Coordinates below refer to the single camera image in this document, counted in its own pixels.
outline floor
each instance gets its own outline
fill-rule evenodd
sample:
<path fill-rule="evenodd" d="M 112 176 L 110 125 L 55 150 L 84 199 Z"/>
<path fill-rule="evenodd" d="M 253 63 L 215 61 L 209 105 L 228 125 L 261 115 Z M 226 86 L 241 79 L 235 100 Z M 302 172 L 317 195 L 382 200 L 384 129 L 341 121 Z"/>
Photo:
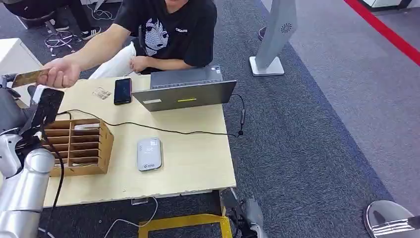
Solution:
<path fill-rule="evenodd" d="M 394 199 L 420 213 L 420 67 L 345 2 L 308 2 L 291 45 Z"/>
<path fill-rule="evenodd" d="M 375 15 L 420 51 L 420 7 L 376 12 Z"/>
<path fill-rule="evenodd" d="M 245 136 L 229 139 L 237 192 L 260 203 L 270 237 L 367 238 L 362 213 L 370 202 L 396 200 L 420 211 L 420 69 L 343 1 L 296 2 L 299 29 L 279 55 L 286 74 L 254 78 L 247 58 L 258 50 L 257 31 L 268 12 L 259 0 L 215 0 L 213 63 L 225 78 L 238 80 L 236 92 L 248 112 Z M 20 37 L 42 63 L 51 60 L 39 44 L 39 29 L 22 30 L 0 6 L 0 22 L 5 20 L 10 24 L 0 24 L 0 38 Z M 238 103 L 223 107 L 228 131 L 238 129 Z M 217 213 L 215 194 L 158 200 L 157 218 Z M 103 237 L 115 219 L 146 220 L 153 209 L 152 203 L 132 207 L 129 201 L 63 207 L 51 231 L 56 237 Z M 193 230 L 194 237 L 219 237 L 211 225 Z M 111 235 L 133 238 L 136 229 L 119 224 Z"/>

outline card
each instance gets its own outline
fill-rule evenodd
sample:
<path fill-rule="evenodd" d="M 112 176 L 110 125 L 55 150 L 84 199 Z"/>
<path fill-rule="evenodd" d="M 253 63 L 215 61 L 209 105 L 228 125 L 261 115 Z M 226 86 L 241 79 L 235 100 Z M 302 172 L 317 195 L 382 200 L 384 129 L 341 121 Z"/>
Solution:
<path fill-rule="evenodd" d="M 35 83 L 41 75 L 48 75 L 50 68 L 41 69 L 29 73 L 21 73 L 14 78 L 12 88 L 20 87 L 26 84 Z"/>

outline yellow frame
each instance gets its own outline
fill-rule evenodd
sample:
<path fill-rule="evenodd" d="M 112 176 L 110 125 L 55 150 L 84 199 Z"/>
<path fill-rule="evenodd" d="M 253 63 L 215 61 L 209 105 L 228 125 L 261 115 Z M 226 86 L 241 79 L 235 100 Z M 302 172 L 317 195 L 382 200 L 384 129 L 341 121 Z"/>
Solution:
<path fill-rule="evenodd" d="M 211 223 L 220 224 L 222 238 L 232 238 L 232 231 L 230 229 L 229 218 L 225 216 L 217 216 L 212 214 L 199 214 L 152 220 L 146 226 L 139 228 L 139 238 L 148 238 L 149 232 L 151 231 L 197 226 Z"/>

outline gray laptop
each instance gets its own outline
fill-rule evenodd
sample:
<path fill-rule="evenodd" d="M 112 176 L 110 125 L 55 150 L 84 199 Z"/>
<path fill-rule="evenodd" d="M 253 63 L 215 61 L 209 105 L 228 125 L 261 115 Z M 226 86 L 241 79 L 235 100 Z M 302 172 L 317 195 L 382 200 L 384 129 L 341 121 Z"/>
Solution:
<path fill-rule="evenodd" d="M 236 80 L 223 80 L 220 66 L 151 73 L 150 90 L 133 92 L 150 112 L 229 102 Z"/>

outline black smartphone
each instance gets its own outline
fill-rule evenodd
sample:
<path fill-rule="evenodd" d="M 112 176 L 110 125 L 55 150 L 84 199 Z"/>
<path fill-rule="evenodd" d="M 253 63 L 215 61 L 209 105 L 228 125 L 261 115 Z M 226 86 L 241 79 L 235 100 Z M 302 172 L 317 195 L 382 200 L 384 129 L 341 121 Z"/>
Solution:
<path fill-rule="evenodd" d="M 115 81 L 114 104 L 131 103 L 131 78 Z"/>

